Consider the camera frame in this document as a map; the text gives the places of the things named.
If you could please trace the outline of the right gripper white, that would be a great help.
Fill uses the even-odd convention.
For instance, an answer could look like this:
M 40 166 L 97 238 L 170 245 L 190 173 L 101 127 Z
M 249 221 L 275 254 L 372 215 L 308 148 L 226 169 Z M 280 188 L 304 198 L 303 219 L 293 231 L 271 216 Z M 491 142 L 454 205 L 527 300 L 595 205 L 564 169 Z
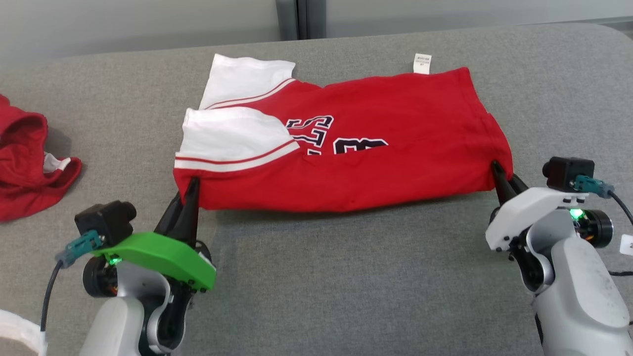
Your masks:
M 563 192 L 548 187 L 532 187 L 513 174 L 508 179 L 497 160 L 491 164 L 497 199 L 501 206 L 486 230 L 491 250 L 507 251 L 509 241 L 557 208 L 583 203 L 588 192 Z

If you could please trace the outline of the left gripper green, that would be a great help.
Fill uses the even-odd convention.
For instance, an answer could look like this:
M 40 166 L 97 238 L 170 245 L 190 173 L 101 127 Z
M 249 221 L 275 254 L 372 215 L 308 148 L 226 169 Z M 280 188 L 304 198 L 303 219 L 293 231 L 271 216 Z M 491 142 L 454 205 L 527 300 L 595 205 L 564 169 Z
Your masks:
M 92 254 L 108 260 L 117 255 L 124 262 L 186 282 L 192 289 L 213 289 L 215 267 L 191 248 L 197 241 L 199 193 L 199 178 L 192 178 L 183 201 L 176 192 L 154 232 L 132 234 L 118 245 L 93 250 Z

